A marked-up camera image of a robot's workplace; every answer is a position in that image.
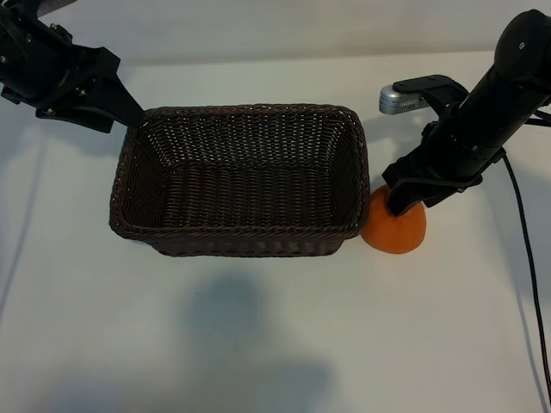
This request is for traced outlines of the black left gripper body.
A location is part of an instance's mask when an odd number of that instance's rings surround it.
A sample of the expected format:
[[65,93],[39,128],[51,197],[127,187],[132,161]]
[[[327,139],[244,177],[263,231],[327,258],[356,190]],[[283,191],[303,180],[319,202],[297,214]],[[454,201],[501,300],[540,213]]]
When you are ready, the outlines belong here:
[[2,25],[1,97],[35,109],[70,106],[74,45],[60,25]]

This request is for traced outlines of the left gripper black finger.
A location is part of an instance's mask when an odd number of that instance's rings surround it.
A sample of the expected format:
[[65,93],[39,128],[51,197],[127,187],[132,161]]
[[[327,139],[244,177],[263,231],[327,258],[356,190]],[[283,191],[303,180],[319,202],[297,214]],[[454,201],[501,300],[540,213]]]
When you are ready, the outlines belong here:
[[68,122],[101,133],[110,133],[115,123],[113,117],[102,109],[89,106],[57,106],[37,108],[35,116],[43,120]]
[[121,60],[105,47],[74,45],[72,106],[89,106],[110,114],[115,122],[139,126],[142,107],[117,75]]

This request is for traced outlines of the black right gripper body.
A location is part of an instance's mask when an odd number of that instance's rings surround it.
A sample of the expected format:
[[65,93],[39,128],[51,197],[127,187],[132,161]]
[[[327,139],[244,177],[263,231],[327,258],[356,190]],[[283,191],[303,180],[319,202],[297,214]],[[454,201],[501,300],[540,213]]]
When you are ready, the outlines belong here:
[[457,192],[482,183],[482,174],[505,155],[502,147],[479,147],[471,139],[458,141],[437,122],[428,123],[421,142],[382,173],[390,188],[399,182],[429,183]]

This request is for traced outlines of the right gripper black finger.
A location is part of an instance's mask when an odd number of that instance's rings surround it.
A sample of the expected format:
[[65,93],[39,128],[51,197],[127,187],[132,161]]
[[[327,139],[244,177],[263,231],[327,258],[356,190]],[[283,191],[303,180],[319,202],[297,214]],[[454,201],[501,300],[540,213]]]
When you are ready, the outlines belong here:
[[401,216],[430,197],[427,185],[399,185],[391,189],[389,210],[394,216]]
[[424,204],[426,207],[433,207],[456,193],[455,188],[436,188],[436,191],[424,200]]

